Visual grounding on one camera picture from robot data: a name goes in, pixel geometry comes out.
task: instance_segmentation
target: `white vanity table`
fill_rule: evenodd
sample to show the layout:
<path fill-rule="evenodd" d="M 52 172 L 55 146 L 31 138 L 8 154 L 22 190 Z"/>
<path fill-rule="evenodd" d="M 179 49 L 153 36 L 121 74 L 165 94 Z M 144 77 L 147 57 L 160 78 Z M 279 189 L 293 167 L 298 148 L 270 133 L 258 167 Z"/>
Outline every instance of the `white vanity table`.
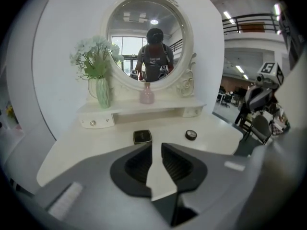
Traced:
<path fill-rule="evenodd" d="M 118 0 L 105 15 L 101 34 L 111 39 L 110 18 L 119 14 L 126 4 L 131 5 L 135 1 L 160 4 L 178 20 L 183 47 L 175 69 L 164 79 L 151 84 L 155 103 L 145 105 L 139 104 L 136 98 L 143 89 L 143 83 L 129 78 L 111 61 L 111 107 L 105 110 L 99 108 L 89 84 L 92 96 L 88 98 L 88 103 L 79 109 L 78 117 L 54 144 L 37 174 L 41 186 L 86 158 L 132 146 L 133 132 L 137 130 L 150 130 L 153 139 L 153 163 L 146 183 L 152 190 L 152 200 L 177 191 L 162 164 L 161 143 L 176 143 L 227 155 L 237 149 L 243 134 L 214 115 L 202 112 L 205 104 L 194 97 L 192 67 L 195 67 L 196 54 L 193 53 L 193 31 L 188 17 L 175 0 Z M 195 141 L 185 138 L 189 129 L 197 133 Z"/>

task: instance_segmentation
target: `round mirror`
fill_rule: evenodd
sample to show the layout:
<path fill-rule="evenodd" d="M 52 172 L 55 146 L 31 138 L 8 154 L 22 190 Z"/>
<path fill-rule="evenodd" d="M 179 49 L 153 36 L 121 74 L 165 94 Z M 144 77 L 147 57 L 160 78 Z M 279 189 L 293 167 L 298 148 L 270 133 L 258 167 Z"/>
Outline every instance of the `round mirror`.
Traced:
<path fill-rule="evenodd" d="M 155 82 L 176 70 L 183 47 L 182 23 L 171 8 L 151 0 L 118 7 L 109 21 L 108 39 L 120 48 L 118 67 L 137 81 Z"/>

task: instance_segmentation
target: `backpack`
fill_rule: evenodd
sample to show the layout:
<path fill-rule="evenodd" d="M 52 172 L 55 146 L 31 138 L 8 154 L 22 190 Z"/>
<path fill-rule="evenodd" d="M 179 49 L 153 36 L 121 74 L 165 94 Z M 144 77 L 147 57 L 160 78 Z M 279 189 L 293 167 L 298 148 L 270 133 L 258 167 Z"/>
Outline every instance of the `backpack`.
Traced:
<path fill-rule="evenodd" d="M 168 53 L 167 53 L 167 48 L 165 44 L 162 44 L 163 46 L 163 50 L 166 56 L 166 63 L 168 64 L 170 62 L 169 57 L 168 57 Z M 142 63 L 144 62 L 144 55 L 145 55 L 145 49 L 146 49 L 147 45 L 145 45 L 145 47 L 142 48 Z"/>

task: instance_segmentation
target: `black square object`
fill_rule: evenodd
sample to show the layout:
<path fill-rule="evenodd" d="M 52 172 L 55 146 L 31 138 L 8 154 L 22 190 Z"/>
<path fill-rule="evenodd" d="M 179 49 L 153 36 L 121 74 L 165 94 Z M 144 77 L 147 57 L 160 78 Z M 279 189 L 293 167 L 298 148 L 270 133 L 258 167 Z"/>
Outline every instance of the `black square object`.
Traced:
<path fill-rule="evenodd" d="M 152 141 L 152 135 L 149 130 L 138 130 L 133 132 L 134 144 L 141 144 Z"/>

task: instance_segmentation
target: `pink glass vase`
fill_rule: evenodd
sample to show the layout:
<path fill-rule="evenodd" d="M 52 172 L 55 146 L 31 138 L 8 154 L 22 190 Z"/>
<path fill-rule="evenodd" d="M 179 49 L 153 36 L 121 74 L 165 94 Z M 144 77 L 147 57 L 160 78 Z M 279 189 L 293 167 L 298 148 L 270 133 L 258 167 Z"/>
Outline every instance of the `pink glass vase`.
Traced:
<path fill-rule="evenodd" d="M 145 88 L 140 93 L 140 103 L 143 104 L 154 103 L 154 93 L 150 90 L 149 82 L 145 82 Z"/>

